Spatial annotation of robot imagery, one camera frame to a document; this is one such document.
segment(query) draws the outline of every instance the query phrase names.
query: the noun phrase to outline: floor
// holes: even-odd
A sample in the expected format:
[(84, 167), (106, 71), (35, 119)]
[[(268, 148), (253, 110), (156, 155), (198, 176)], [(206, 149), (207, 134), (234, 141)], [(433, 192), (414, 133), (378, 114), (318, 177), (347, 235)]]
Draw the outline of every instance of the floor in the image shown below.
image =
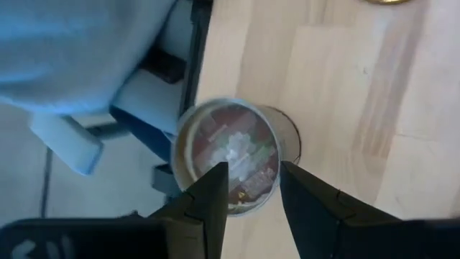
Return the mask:
[(148, 215), (162, 206), (163, 194), (150, 187), (152, 166), (162, 161), (131, 135), (106, 142), (92, 176), (72, 172), (51, 155), (46, 177), (47, 148), (29, 131), (28, 113), (0, 105), (0, 117), (0, 225), (41, 216)]

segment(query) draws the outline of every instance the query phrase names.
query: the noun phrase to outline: chair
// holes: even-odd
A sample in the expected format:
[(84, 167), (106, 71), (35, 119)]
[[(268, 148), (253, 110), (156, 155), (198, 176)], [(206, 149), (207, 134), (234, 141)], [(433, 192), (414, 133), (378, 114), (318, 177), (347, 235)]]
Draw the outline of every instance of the chair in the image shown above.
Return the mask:
[(92, 174), (103, 141), (130, 132), (169, 161), (178, 117), (193, 105), (211, 4), (178, 0), (169, 12), (147, 54), (107, 107), (116, 122), (84, 127), (69, 116), (34, 114), (31, 130), (74, 171)]

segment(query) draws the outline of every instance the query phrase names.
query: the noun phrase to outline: light blue cloth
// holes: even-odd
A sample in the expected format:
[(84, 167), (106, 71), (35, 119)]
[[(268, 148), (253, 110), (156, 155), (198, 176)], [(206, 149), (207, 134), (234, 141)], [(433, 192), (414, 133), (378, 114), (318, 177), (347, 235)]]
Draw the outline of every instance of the light blue cloth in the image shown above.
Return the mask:
[(174, 2), (0, 1), (0, 101), (57, 114), (107, 109)]

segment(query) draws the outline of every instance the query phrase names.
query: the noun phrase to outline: can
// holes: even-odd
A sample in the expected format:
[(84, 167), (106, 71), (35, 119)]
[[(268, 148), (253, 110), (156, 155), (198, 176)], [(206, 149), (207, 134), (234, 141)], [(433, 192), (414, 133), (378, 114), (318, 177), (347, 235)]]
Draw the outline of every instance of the can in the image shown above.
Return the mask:
[(228, 160), (234, 197), (229, 215), (241, 216), (268, 201), (280, 182), (281, 161), (298, 163), (300, 149), (297, 128), (280, 110), (241, 99), (213, 99), (180, 118), (171, 168), (184, 191), (213, 164)]

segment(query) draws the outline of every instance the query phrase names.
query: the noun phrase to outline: wooden table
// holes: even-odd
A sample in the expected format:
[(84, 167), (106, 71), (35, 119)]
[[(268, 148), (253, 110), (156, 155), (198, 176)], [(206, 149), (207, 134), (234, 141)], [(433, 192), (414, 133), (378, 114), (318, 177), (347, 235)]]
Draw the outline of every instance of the wooden table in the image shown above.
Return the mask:
[[(215, 0), (197, 102), (283, 110), (300, 166), (403, 219), (460, 214), (460, 1)], [(298, 258), (279, 191), (223, 258)]]

